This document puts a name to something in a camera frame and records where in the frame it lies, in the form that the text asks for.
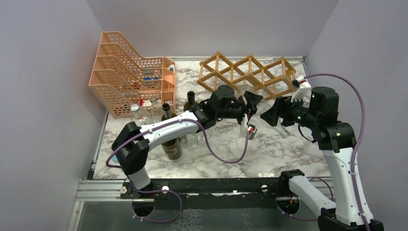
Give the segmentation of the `clear square glass bottle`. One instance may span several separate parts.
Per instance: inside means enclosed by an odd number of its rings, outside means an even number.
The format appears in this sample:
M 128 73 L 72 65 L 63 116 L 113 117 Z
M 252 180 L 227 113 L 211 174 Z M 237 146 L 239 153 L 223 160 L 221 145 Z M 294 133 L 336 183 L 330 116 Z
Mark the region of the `clear square glass bottle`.
M 198 134 L 185 135 L 185 146 L 187 150 L 192 151 L 198 147 Z

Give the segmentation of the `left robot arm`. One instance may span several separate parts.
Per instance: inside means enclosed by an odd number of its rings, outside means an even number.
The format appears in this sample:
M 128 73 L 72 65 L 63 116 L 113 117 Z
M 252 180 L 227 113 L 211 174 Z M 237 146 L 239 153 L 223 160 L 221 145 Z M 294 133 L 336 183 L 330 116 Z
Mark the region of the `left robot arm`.
M 237 98 L 231 86 L 221 85 L 209 99 L 178 116 L 150 125 L 127 123 L 111 146 L 112 155 L 117 157 L 119 168 L 132 183 L 133 192 L 138 197 L 146 197 L 151 193 L 151 179 L 145 169 L 149 151 L 179 137 L 205 132 L 222 119 L 236 119 L 238 124 L 244 125 L 249 140 L 256 131 L 249 120 L 262 100 L 263 96 L 250 91 Z

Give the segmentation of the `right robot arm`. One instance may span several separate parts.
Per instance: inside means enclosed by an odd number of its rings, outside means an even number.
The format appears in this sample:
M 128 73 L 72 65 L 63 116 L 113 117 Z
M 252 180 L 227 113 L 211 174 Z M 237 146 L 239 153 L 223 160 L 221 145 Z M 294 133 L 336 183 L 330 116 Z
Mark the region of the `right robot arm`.
M 374 219 L 359 190 L 361 181 L 354 150 L 356 136 L 350 124 L 338 117 L 338 93 L 329 87 L 311 90 L 309 107 L 291 97 L 278 97 L 273 106 L 261 114 L 270 126 L 285 127 L 298 124 L 311 130 L 328 165 L 335 199 L 321 193 L 300 170 L 284 171 L 278 191 L 285 196 L 292 193 L 309 207 L 317 217 L 321 231 L 382 231 L 383 223 Z

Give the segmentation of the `wooden wine rack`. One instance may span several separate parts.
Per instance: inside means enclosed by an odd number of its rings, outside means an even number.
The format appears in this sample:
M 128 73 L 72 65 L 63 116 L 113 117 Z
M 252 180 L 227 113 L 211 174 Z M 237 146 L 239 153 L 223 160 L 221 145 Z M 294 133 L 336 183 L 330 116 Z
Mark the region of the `wooden wine rack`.
M 265 101 L 269 101 L 295 92 L 295 76 L 295 68 L 285 57 L 263 64 L 253 55 L 248 55 L 233 62 L 217 51 L 200 62 L 197 83 L 210 92 L 221 85 L 229 85 L 238 90 L 246 84 L 261 94 Z

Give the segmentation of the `green wine bottle back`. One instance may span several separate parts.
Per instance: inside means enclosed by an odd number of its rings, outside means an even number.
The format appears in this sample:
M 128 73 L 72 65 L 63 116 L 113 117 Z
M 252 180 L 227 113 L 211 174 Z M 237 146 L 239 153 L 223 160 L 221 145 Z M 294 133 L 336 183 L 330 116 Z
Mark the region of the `green wine bottle back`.
M 188 111 L 191 107 L 197 105 L 197 101 L 195 98 L 195 92 L 194 91 L 188 91 L 187 92 L 187 102 L 183 106 L 183 111 L 186 112 Z

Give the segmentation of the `green wine bottle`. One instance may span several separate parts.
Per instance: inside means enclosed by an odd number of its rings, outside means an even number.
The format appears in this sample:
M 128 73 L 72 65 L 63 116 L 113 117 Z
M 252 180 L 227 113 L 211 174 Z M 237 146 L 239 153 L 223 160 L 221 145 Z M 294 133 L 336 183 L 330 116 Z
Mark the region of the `green wine bottle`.
M 195 98 L 195 92 L 194 91 L 188 91 L 187 92 L 187 102 L 183 106 L 183 111 L 186 112 L 188 111 L 191 107 L 197 105 L 197 101 Z
M 168 103 L 164 103 L 162 105 L 163 115 L 161 117 L 161 121 L 165 121 L 167 119 L 176 117 L 177 115 L 171 111 L 170 105 Z
M 174 139 L 161 144 L 165 154 L 170 160 L 176 160 L 182 155 L 182 147 L 179 139 Z

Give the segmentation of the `green wine bottle middle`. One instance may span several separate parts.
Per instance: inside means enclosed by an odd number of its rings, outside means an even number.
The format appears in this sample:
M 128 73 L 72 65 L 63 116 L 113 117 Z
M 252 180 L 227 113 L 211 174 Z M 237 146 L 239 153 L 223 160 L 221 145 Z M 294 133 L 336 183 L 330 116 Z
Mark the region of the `green wine bottle middle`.
M 170 105 L 168 103 L 164 103 L 162 105 L 163 115 L 161 117 L 161 121 L 165 121 L 167 119 L 176 117 L 177 115 L 171 111 Z

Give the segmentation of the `green wine bottle front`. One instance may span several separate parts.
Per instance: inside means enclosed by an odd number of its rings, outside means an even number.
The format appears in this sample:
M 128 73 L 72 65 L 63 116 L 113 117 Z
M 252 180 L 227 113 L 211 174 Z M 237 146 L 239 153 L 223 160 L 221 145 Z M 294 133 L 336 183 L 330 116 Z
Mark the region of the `green wine bottle front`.
M 165 154 L 170 160 L 176 160 L 182 155 L 182 147 L 179 139 L 174 139 L 161 144 Z

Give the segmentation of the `round clear glass bottle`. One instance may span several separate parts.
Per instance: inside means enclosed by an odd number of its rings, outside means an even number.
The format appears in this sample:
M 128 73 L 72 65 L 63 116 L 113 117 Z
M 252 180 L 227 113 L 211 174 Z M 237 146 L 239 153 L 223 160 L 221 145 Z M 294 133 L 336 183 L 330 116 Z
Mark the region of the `round clear glass bottle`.
M 162 104 L 160 99 L 156 96 L 150 98 L 150 111 L 154 117 L 160 117 L 162 115 Z

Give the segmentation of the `small clear bottle silver cap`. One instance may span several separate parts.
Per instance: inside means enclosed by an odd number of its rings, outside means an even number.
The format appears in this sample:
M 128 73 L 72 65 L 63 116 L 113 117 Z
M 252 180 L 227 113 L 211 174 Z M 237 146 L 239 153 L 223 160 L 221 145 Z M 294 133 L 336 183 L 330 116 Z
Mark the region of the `small clear bottle silver cap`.
M 152 118 L 150 112 L 142 109 L 138 104 L 132 104 L 130 110 L 133 113 L 132 121 L 138 126 L 149 125 L 152 123 Z

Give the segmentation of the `orange plastic file organizer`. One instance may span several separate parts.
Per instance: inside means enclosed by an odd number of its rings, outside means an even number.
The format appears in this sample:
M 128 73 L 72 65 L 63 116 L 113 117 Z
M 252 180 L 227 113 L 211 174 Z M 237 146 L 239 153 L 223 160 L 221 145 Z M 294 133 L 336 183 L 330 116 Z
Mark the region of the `orange plastic file organizer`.
M 102 32 L 89 87 L 113 118 L 132 117 L 132 104 L 149 109 L 152 96 L 176 110 L 175 63 L 141 56 L 118 31 Z

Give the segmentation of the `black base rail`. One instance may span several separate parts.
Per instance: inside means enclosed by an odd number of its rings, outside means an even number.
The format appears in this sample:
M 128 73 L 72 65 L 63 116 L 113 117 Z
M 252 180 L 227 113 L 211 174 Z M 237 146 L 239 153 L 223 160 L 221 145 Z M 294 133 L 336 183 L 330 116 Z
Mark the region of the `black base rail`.
M 156 210 L 280 208 L 296 213 L 299 199 L 279 185 L 278 178 L 152 179 L 137 191 L 129 182 L 120 189 L 120 199 L 128 199 L 136 211 Z

